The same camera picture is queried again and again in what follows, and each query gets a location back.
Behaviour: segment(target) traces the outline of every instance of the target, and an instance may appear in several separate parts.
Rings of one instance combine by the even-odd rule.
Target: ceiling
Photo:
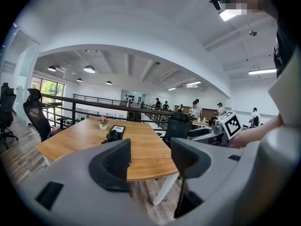
[[[222,64],[231,81],[275,78],[275,74],[249,76],[248,71],[275,68],[273,46],[276,42],[277,23],[265,13],[248,13],[224,22],[209,0],[42,0],[35,8],[41,20],[55,30],[62,18],[88,13],[91,9],[121,6],[143,9],[163,17],[168,22],[192,34],[208,53]],[[256,30],[255,37],[249,35]],[[75,81],[85,77],[83,67],[91,64],[97,73],[117,73],[146,80],[167,89],[186,81],[195,81],[189,74],[167,65],[156,65],[147,58],[116,51],[84,50],[61,52],[38,58],[36,69],[47,72],[51,64],[58,64],[66,72],[56,76]]]

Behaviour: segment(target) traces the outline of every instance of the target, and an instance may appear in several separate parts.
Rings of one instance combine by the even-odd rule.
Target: railing
[[[120,105],[112,105],[112,104],[106,104],[106,103],[98,103],[98,102],[90,102],[86,100],[80,100],[80,99],[74,99],[74,98],[68,98],[68,97],[60,97],[60,96],[53,96],[53,95],[47,95],[47,94],[42,94],[42,97],[47,97],[51,99],[56,99],[60,101],[65,101],[65,102],[70,102],[72,103],[72,109],[69,108],[64,108],[60,107],[59,105],[54,105],[54,103],[43,103],[43,111],[46,114],[52,114],[54,116],[54,119],[49,119],[48,120],[53,122],[54,125],[59,124],[58,121],[56,121],[56,117],[64,117],[66,120],[70,120],[70,124],[64,123],[63,125],[65,127],[69,127],[71,125],[74,125],[77,122],[80,122],[80,120],[76,119],[76,113],[80,114],[85,114],[85,115],[92,115],[92,116],[107,116],[107,115],[98,115],[94,113],[87,113],[87,112],[82,112],[82,111],[77,111],[76,110],[76,104],[80,105],[90,105],[90,106],[95,106],[95,107],[101,107],[101,108],[107,108],[107,109],[113,109],[113,110],[120,110],[120,111],[127,111],[127,118],[121,118],[121,117],[113,117],[110,116],[112,119],[117,119],[117,120],[124,120],[124,121],[137,121],[137,122],[154,122],[157,123],[158,125],[162,125],[163,123],[167,123],[167,120],[163,120],[164,117],[169,117],[174,114],[173,111],[162,111],[160,110],[146,110],[146,109],[138,109],[138,108],[132,108],[132,107],[125,107],[125,106],[120,106]],[[62,110],[70,111],[72,112],[72,117],[65,117],[63,115],[59,115],[56,113],[51,113],[48,111],[48,108],[60,108]],[[150,118],[153,118],[154,120],[140,120],[141,116],[139,114],[144,113],[148,114]]]
[[[127,106],[127,102],[122,101],[122,100],[111,100],[111,99],[98,98],[98,97],[92,97],[92,96],[83,96],[83,95],[77,95],[77,94],[73,94],[73,99],[84,100],[84,101],[89,101],[89,102],[97,102],[97,103],[102,103],[102,104]]]

